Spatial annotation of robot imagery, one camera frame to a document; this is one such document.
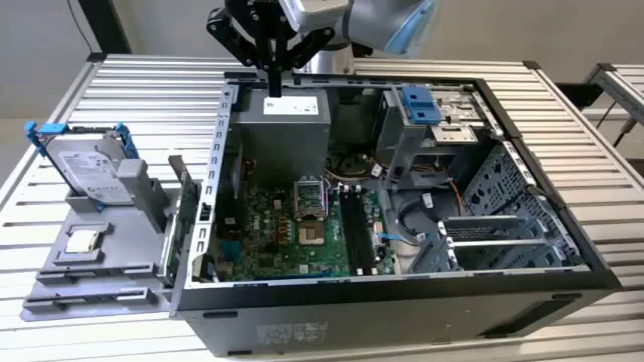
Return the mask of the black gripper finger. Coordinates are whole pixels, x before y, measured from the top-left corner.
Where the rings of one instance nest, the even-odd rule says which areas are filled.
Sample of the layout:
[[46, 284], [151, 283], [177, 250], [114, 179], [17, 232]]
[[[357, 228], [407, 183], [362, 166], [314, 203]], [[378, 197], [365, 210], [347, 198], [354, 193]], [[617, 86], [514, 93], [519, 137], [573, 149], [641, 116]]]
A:
[[303, 39], [287, 49], [287, 40], [295, 35], [293, 31], [278, 28], [275, 33], [274, 50], [274, 96], [281, 96], [281, 73], [291, 69], [299, 69], [313, 55], [325, 47], [334, 36], [331, 28], [321, 28], [310, 31]]
[[269, 96], [274, 97], [274, 59], [270, 39], [253, 38], [225, 7], [214, 8], [206, 19], [206, 32], [239, 63], [266, 73]]

